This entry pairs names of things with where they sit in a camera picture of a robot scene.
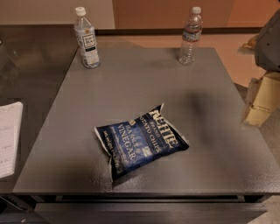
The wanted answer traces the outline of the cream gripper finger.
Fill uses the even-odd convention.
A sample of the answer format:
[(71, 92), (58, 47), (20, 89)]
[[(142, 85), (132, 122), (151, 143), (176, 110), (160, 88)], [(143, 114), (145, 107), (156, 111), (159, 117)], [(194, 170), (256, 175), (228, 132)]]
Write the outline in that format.
[(242, 120), (262, 126), (279, 106), (280, 73), (267, 71), (262, 78), (253, 78), (249, 83)]
[(256, 48), (257, 38), (258, 38), (258, 35), (255, 35), (252, 38), (250, 38), (246, 43), (241, 45), (241, 49), (254, 51)]

